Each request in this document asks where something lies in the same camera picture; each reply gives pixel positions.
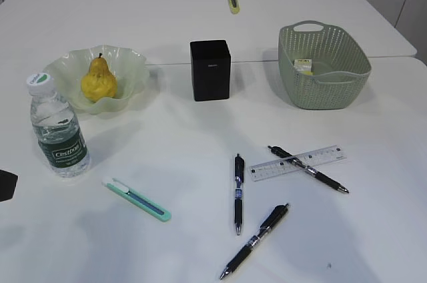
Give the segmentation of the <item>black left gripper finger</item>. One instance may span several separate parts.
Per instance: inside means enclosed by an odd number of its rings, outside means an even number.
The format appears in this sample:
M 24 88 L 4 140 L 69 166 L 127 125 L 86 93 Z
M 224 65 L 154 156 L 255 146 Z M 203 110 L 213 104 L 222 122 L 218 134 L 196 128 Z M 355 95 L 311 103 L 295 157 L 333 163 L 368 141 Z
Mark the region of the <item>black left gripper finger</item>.
M 18 176 L 7 172 L 5 170 L 0 170 L 0 201 L 4 202 L 10 200 L 15 192 Z

